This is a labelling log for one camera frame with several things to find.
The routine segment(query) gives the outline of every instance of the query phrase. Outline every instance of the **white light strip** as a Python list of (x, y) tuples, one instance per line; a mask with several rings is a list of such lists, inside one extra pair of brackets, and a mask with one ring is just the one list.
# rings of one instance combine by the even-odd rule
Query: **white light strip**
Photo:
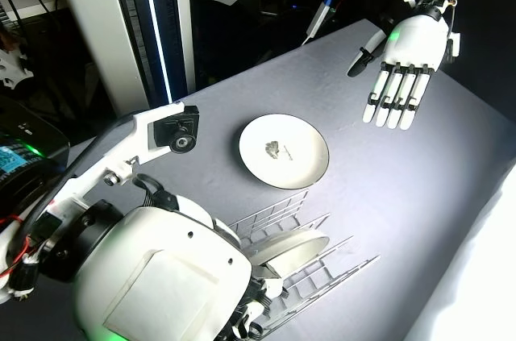
[(158, 45), (158, 53), (160, 54), (161, 71), (163, 71), (164, 87), (167, 90), (167, 98), (169, 103), (172, 103), (172, 95), (170, 93), (169, 75), (164, 65), (163, 48), (161, 47), (160, 29), (158, 28), (158, 20), (156, 18), (156, 10), (154, 9), (154, 0), (148, 0), (148, 5), (151, 8), (152, 26), (154, 27), (154, 35)]

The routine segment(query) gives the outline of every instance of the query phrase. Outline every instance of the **wire dish rack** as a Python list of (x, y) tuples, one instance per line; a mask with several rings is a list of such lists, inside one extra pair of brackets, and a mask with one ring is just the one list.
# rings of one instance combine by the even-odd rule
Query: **wire dish rack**
[[(302, 223), (298, 215), (307, 195), (308, 189), (304, 189), (290, 198), (234, 222), (229, 227), (240, 237), (242, 248), (278, 232), (302, 228), (317, 229), (330, 217), (330, 214), (323, 214), (309, 222)], [(321, 252), (303, 269), (296, 271), (285, 280), (284, 286), (289, 292), (288, 297), (286, 297), (287, 294), (282, 294), (281, 297), (273, 300), (268, 315), (262, 315), (257, 320), (264, 329), (262, 338), (285, 325), (324, 295), (341, 286), (350, 277), (380, 258), (379, 255), (375, 256), (344, 272), (335, 274), (328, 268), (329, 264), (335, 263), (331, 261), (331, 257), (338, 256), (339, 250), (351, 239), (352, 236)]]

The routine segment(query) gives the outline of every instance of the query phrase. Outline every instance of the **gray tabletop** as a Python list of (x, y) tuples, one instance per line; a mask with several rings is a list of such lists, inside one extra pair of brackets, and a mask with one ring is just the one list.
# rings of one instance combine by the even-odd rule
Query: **gray tabletop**
[[(271, 341), (402, 339), (516, 157), (514, 124), (441, 72), (408, 131), (362, 123), (379, 66), (355, 79), (345, 70), (375, 30), (366, 21), (355, 23), (185, 98), (201, 113), (196, 148), (139, 168), (233, 222), (294, 193), (261, 183), (241, 164), (237, 142), (248, 122), (263, 114), (292, 114), (325, 137), (330, 166), (303, 209), (313, 216), (331, 213), (322, 229), (332, 241), (355, 236), (343, 254), (349, 264), (377, 253), (381, 260), (273, 333)], [(86, 164), (127, 130), (115, 131)], [(88, 195), (99, 198), (129, 211), (143, 194), (132, 185), (100, 185)], [(82, 339), (73, 326), (69, 286), (42, 278), (33, 295), (0, 306), (2, 338)]]

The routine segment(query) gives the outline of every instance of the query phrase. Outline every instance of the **white robotic hand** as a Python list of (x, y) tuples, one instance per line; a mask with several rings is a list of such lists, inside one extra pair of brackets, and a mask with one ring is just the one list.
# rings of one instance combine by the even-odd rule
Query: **white robotic hand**
[[(404, 1), (416, 7), (415, 0)], [(457, 1), (425, 1), (421, 14), (401, 21), (387, 39), (381, 71), (364, 110), (366, 123), (377, 112), (377, 126), (408, 129), (447, 47), (451, 56), (459, 55), (460, 34), (451, 32), (442, 17), (448, 6), (455, 8)]]

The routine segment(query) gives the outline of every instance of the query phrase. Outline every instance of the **blue label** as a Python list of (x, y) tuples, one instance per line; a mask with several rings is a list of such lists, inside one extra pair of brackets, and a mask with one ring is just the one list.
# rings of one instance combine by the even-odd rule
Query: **blue label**
[(0, 147), (0, 169), (4, 172), (11, 173), (25, 163), (26, 161), (22, 157), (9, 148)]

